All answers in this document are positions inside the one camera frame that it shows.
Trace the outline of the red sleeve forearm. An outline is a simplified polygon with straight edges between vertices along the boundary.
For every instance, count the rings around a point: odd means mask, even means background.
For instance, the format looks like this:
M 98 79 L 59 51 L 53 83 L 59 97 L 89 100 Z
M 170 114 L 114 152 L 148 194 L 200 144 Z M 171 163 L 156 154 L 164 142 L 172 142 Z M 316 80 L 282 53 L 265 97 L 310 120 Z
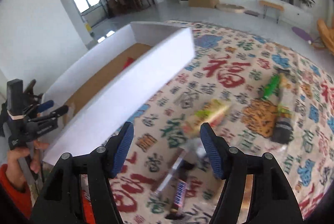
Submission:
M 32 212 L 31 194 L 28 184 L 23 184 L 22 190 L 17 190 L 6 176 L 7 164 L 1 166 L 1 186 L 5 193 L 14 202 L 18 210 L 27 218 L 30 218 Z

